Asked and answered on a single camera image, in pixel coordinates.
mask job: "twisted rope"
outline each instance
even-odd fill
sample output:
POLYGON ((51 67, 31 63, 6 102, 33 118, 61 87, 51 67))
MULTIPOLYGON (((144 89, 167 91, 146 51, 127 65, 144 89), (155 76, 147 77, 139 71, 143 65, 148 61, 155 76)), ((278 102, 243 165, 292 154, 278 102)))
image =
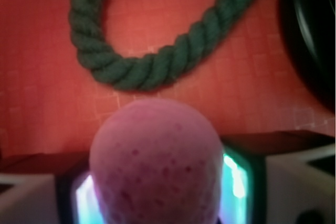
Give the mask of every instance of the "twisted rope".
POLYGON ((216 0, 175 44, 143 58, 123 58, 106 42, 101 28, 103 0, 71 0, 71 41, 80 64, 93 77, 119 90, 149 91, 174 82, 209 55, 252 0, 216 0))

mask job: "black knob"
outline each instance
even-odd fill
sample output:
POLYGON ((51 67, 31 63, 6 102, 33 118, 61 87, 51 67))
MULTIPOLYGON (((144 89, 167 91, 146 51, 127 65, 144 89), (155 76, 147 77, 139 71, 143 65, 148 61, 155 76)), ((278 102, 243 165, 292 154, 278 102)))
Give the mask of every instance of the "black knob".
POLYGON ((324 219, 319 211, 308 210, 298 216, 295 224, 324 224, 324 219))
POLYGON ((222 224, 222 222, 221 222, 220 220, 221 220, 221 219, 218 218, 216 224, 222 224))

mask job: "red surface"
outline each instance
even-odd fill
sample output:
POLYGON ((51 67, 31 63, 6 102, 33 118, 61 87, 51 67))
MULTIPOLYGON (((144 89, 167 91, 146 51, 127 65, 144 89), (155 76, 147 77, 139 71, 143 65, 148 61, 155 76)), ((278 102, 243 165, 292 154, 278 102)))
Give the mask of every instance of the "red surface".
MULTIPOLYGON (((108 0, 113 47, 142 56, 171 44, 214 0, 108 0)), ((154 93, 96 83, 69 39, 69 0, 0 0, 0 143, 5 156, 87 150, 101 123, 143 97, 198 109, 220 134, 309 129, 335 134, 335 116, 297 77, 279 35, 277 0, 255 0, 193 72, 154 93)))

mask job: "cyan light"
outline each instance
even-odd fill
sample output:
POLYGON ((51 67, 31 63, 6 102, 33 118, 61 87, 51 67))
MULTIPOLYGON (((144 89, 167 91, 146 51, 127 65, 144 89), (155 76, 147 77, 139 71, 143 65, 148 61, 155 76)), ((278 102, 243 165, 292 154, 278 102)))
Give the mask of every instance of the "cyan light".
POLYGON ((247 222, 247 172, 235 160, 224 154, 222 195, 219 217, 223 223, 247 222))
POLYGON ((104 223, 99 210, 91 175, 89 175, 76 190, 76 199, 79 224, 104 223))

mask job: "pink foam ball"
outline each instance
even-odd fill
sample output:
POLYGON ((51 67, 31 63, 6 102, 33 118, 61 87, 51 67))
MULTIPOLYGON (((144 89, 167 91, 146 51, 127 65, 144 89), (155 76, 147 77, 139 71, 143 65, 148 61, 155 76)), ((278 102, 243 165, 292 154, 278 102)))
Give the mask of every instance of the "pink foam ball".
POLYGON ((90 151, 101 212, 116 224, 214 224, 222 164, 211 123, 192 107, 163 99, 117 111, 90 151))

